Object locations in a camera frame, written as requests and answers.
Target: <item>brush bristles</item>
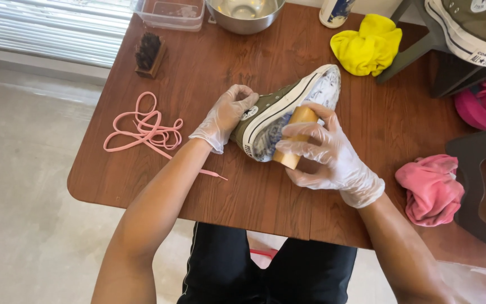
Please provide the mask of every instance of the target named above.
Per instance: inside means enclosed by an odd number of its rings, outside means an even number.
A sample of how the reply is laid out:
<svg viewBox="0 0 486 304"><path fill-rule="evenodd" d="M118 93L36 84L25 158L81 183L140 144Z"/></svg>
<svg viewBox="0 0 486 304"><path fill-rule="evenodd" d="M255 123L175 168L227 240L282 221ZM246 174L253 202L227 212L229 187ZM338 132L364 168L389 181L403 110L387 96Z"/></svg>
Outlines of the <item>brush bristles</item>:
<svg viewBox="0 0 486 304"><path fill-rule="evenodd" d="M142 36L140 48L136 54L136 65L143 70L150 70L160 48L160 39L157 35L147 32Z"/></svg>

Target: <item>white rubber sole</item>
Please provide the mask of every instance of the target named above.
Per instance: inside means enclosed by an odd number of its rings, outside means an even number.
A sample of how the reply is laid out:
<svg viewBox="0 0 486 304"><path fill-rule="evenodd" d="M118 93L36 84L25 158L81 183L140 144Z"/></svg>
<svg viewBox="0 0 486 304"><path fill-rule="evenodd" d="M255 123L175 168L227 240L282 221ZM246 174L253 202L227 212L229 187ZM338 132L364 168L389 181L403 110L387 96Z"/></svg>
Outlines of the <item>white rubber sole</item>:
<svg viewBox="0 0 486 304"><path fill-rule="evenodd" d="M425 0L425 10L442 26L449 50L457 57L486 66L486 41L463 30L444 9L441 0Z"/></svg>
<svg viewBox="0 0 486 304"><path fill-rule="evenodd" d="M328 82L328 77L335 77L335 87L331 87ZM339 92L339 68L333 64L319 67L313 73L301 79L298 85L289 93L262 112L247 126L242 137L243 150L248 156L257 161L265 162L271 160L274 148L273 150L270 149L267 151L265 153L266 155L257 156L255 153L255 141L262 130L269 128L271 124L280 117L286 114L292 114L294 109L306 100L323 104L334 110L339 99ZM276 142L268 142L268 144L272 144L273 146L275 143Z"/></svg>

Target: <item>black pants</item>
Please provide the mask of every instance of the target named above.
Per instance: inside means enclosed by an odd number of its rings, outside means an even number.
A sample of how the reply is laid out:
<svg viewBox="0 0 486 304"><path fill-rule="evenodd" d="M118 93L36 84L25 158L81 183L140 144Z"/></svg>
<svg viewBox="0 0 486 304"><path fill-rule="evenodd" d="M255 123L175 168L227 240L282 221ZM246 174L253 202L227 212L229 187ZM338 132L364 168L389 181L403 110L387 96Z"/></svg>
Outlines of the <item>black pants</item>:
<svg viewBox="0 0 486 304"><path fill-rule="evenodd" d="M245 230L197 222L177 304L345 304L356 252L289 238L260 269Z"/></svg>

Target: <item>stainless steel bowl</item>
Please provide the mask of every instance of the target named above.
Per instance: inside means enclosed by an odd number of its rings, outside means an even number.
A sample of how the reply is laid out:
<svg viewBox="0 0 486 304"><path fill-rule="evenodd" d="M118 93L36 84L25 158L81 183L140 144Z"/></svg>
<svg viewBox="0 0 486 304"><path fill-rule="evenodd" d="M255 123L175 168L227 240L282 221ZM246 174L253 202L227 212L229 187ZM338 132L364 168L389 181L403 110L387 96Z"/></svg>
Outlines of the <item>stainless steel bowl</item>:
<svg viewBox="0 0 486 304"><path fill-rule="evenodd" d="M241 35L263 31L279 16L285 0L206 0L217 24Z"/></svg>

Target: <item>wooden table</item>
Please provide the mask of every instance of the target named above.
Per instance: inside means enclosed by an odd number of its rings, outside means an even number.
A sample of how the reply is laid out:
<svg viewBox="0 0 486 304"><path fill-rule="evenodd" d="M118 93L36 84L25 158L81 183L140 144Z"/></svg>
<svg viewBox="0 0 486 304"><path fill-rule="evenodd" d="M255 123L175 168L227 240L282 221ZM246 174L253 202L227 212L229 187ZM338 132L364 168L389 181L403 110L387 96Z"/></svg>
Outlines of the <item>wooden table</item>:
<svg viewBox="0 0 486 304"><path fill-rule="evenodd" d="M164 36L168 45L153 81L134 72L134 46L146 31L135 14L69 174L69 192L81 201L125 208L168 162L145 145L116 153L103 150L113 119L132 111L140 93L157 95L165 126L179 117L184 120L185 142L233 83L270 93L323 64L338 64L329 47L331 36L357 30L362 17L352 14L344 26L332 30L320 24L317 8L286 4L272 26L251 36L235 35L206 21L199 32L147 28ZM425 34L421 26L401 28L406 45ZM429 97L430 63L431 57L424 56L380 86L371 76L352 76L341 68L336 110L341 125L361 159L384 178L386 192L400 210L406 205L406 192L395 182L395 171L416 157L444 153L447 141L475 131L461 121L449 98ZM121 128L134 126L130 120L121 121ZM116 137L111 146L128 142ZM228 181L200 174L180 218L372 247L356 210L336 191L299 188L278 163L255 162L229 143L224 155L208 158L204 169ZM437 259L486 268L486 245L455 223L416 229Z"/></svg>

